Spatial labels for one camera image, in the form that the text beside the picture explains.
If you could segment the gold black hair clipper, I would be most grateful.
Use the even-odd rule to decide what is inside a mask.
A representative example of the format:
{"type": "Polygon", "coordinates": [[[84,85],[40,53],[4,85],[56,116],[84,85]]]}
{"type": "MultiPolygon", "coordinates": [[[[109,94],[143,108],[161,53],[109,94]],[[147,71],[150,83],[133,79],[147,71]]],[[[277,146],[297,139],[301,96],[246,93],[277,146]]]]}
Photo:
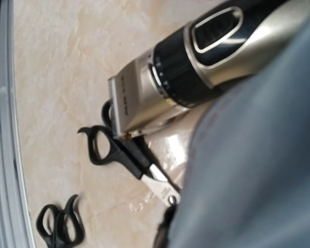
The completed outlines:
{"type": "Polygon", "coordinates": [[[117,137],[156,132],[257,74],[310,16],[310,1],[225,1],[108,80],[117,137]]]}

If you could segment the black handled scissors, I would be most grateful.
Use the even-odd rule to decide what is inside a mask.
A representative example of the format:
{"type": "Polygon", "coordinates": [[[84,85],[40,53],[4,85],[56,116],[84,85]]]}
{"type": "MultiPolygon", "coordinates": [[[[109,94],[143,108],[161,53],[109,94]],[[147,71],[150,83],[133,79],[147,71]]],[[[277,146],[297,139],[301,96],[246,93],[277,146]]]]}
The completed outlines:
{"type": "Polygon", "coordinates": [[[63,209],[59,209],[54,204],[45,205],[41,209],[36,219],[36,229],[47,247],[76,247],[83,242],[85,233],[81,222],[74,212],[74,201],[77,197],[77,194],[72,195],[63,209]],[[43,225],[43,220],[48,210],[52,213],[54,224],[51,232],[47,232],[43,225]],[[70,219],[72,222],[75,234],[73,240],[69,237],[66,219],[70,219]]]}
{"type": "Polygon", "coordinates": [[[104,125],[81,127],[77,132],[87,136],[88,156],[92,164],[104,166],[118,162],[137,180],[143,182],[149,190],[168,207],[180,202],[179,188],[172,182],[166,172],[159,166],[143,138],[118,138],[113,131],[112,101],[107,100],[101,110],[104,125]],[[108,140],[110,148],[103,158],[100,156],[97,136],[102,133],[108,140]]]}

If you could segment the grey zipper pouch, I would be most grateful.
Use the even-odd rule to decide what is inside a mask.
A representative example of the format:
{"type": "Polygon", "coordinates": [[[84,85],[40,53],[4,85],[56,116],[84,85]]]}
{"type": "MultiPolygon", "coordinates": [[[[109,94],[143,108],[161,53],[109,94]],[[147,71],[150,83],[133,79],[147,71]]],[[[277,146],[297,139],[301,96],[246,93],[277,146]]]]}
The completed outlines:
{"type": "Polygon", "coordinates": [[[208,109],[154,247],[310,247],[310,18],[208,109]]]}

